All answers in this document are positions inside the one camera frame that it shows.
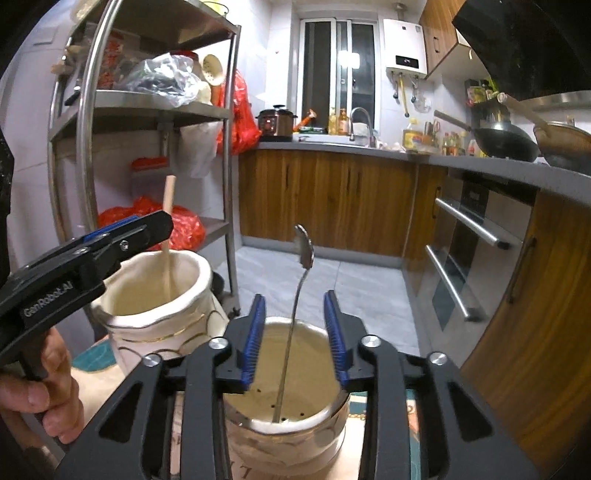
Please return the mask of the person's left hand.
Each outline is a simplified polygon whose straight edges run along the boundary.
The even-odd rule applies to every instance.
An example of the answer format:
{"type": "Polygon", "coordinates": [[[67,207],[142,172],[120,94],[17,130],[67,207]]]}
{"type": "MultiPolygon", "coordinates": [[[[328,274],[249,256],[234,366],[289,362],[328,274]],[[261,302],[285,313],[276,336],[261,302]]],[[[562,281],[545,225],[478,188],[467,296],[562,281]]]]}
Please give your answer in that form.
{"type": "Polygon", "coordinates": [[[84,428],[84,407],[79,386],[71,375],[71,356],[56,328],[51,328],[40,354],[47,377],[29,381],[11,373],[1,374],[1,418],[21,447],[39,448],[43,441],[22,415],[40,414],[45,433],[70,444],[84,428]]]}

